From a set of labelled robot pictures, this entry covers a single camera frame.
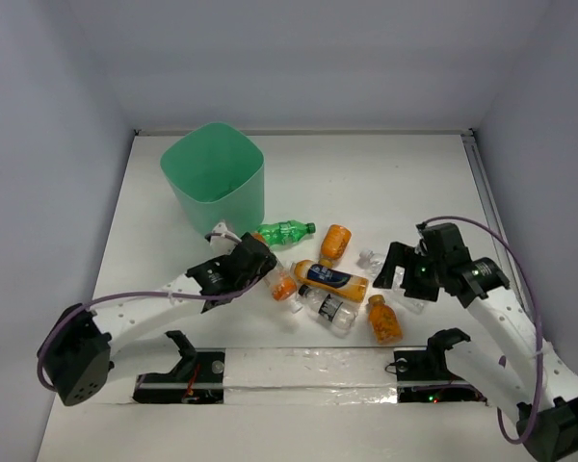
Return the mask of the small orange pulp bottle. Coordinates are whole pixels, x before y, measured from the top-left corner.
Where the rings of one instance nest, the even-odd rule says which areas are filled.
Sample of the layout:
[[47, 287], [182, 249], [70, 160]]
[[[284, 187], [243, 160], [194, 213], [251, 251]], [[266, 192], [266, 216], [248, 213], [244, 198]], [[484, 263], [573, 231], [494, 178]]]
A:
[[403, 340], [403, 330], [396, 313], [386, 304], [382, 295], [369, 297], [367, 312], [368, 321], [379, 345], [389, 345]]

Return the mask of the tall clear orange-label bottle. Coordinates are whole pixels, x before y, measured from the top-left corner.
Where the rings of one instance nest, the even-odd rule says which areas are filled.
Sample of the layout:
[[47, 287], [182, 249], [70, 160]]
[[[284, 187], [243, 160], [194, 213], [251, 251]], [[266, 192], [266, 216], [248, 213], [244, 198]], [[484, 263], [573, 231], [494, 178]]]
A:
[[276, 259], [275, 267], [263, 278], [271, 297], [281, 303], [292, 314], [300, 312], [303, 308], [298, 300], [298, 286], [289, 270]]

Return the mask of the round orange juice bottle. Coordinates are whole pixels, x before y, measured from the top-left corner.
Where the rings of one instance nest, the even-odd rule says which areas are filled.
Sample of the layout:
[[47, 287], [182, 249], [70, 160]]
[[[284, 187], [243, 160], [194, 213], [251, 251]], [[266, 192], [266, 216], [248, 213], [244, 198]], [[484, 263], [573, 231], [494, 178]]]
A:
[[320, 247], [319, 264], [333, 268], [342, 259], [351, 237], [352, 232], [348, 228], [331, 225]]

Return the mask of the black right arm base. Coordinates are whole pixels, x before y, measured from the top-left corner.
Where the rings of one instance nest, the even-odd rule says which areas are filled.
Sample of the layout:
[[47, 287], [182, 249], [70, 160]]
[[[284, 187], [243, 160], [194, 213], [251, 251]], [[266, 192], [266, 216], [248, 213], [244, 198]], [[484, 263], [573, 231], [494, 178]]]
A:
[[486, 398], [475, 387], [447, 368], [445, 354], [456, 344], [470, 341], [469, 335], [451, 328], [436, 332], [424, 346], [395, 348], [394, 359], [385, 371], [396, 377], [398, 402], [486, 403]]

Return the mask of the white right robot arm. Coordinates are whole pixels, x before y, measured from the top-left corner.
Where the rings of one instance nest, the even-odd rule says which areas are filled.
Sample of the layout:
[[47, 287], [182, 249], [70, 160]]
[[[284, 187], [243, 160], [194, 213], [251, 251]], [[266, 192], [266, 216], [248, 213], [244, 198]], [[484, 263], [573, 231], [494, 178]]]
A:
[[475, 259], [453, 222], [431, 218], [417, 226], [420, 240], [390, 244], [375, 279], [389, 289], [397, 269], [410, 298], [455, 298], [500, 348], [503, 363], [480, 351], [461, 329], [443, 329], [424, 346], [394, 352], [391, 363], [402, 388], [445, 383], [469, 386], [515, 425], [514, 444], [537, 461], [559, 461], [578, 451], [578, 375], [543, 338], [538, 315], [523, 310], [510, 281], [490, 258]]

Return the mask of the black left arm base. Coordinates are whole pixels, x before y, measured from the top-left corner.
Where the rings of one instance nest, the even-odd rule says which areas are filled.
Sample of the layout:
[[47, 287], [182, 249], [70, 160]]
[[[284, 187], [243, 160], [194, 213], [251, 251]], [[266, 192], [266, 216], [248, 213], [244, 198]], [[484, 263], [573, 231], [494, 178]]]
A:
[[197, 350], [179, 330], [165, 333], [179, 361], [168, 372], [140, 374], [132, 399], [139, 404], [222, 404], [225, 350]]

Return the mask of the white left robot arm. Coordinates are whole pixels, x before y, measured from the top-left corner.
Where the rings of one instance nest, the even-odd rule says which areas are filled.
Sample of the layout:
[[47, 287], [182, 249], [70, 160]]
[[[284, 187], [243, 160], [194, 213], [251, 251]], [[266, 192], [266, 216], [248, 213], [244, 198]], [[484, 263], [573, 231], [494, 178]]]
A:
[[121, 350], [162, 329], [175, 346], [161, 357], [163, 372], [142, 373], [138, 383], [181, 384], [182, 399], [207, 401], [210, 396], [195, 386], [210, 371], [211, 360], [168, 326], [230, 303], [276, 267], [274, 253], [252, 234], [231, 241], [232, 249], [187, 269], [161, 290], [105, 295], [66, 308], [37, 353], [41, 385], [65, 406], [81, 404], [110, 381]]

